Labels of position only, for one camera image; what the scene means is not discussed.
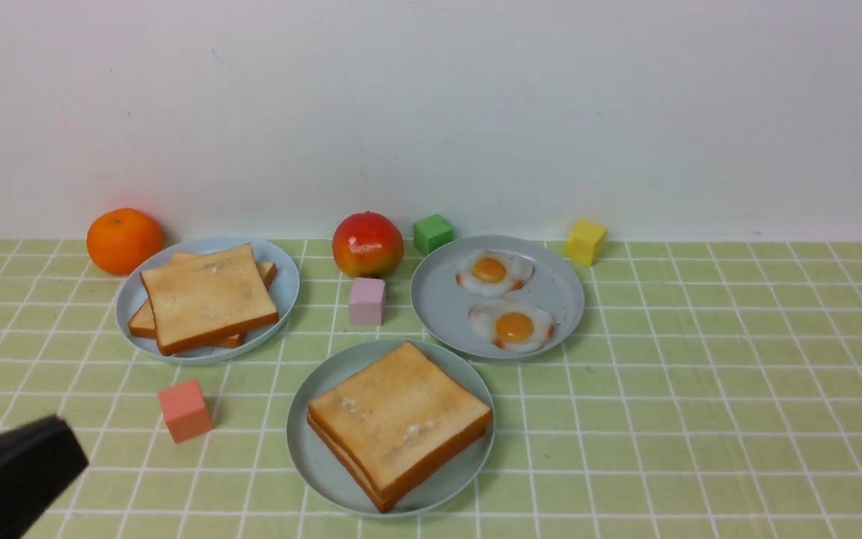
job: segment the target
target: red apple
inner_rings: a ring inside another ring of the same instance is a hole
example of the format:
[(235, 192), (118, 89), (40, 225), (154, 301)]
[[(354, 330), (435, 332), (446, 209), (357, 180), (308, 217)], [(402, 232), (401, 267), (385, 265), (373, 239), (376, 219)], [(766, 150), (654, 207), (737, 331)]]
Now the red apple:
[(331, 255), (347, 276), (384, 278), (404, 258), (404, 239), (393, 222), (379, 213), (356, 213), (341, 222), (331, 239)]

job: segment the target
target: orange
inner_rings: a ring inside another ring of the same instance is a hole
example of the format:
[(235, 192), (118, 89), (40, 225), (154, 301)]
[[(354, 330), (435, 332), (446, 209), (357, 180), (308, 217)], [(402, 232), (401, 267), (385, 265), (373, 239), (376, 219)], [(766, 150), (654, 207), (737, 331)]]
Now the orange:
[(132, 208), (120, 208), (95, 219), (85, 245), (100, 270), (127, 275), (160, 252), (165, 238), (155, 219)]

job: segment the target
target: bread slice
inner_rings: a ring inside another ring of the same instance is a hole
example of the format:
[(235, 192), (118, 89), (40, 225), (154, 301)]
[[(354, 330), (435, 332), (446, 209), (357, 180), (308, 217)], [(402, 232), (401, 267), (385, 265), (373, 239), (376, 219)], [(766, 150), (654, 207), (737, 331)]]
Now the bread slice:
[(278, 321), (250, 243), (146, 269), (140, 276), (164, 356)]
[(308, 405), (308, 425), (382, 513), (481, 438), (493, 417), (410, 341)]
[[(194, 252), (177, 252), (171, 256), (171, 262), (181, 262), (182, 260), (191, 260), (198, 258), (201, 255), (196, 255)], [(275, 276), (278, 275), (278, 268), (273, 262), (256, 262), (257, 272), (261, 275), (261, 281), (264, 287), (270, 287)], [(151, 303), (147, 299), (141, 304), (141, 307), (129, 319), (129, 333), (140, 338), (156, 338), (155, 332), (155, 317), (151, 314)], [(239, 333), (230, 337), (220, 338), (220, 340), (212, 342), (209, 346), (220, 346), (222, 348), (237, 348), (244, 344), (247, 334)]]

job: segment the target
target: black object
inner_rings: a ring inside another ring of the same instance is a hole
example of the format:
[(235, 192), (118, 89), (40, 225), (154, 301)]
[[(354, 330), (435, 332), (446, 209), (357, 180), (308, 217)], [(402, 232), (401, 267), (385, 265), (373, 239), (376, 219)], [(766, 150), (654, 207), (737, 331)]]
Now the black object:
[(0, 539), (21, 537), (88, 467), (65, 420), (43, 417), (0, 434)]

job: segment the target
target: yellow block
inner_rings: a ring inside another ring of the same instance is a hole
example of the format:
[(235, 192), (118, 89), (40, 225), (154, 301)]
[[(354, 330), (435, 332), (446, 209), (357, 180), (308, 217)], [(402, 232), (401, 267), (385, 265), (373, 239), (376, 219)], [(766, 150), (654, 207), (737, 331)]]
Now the yellow block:
[(605, 238), (608, 229), (587, 219), (579, 219), (578, 224), (571, 229), (567, 245), (564, 246), (564, 256), (584, 266), (591, 266), (605, 248)]

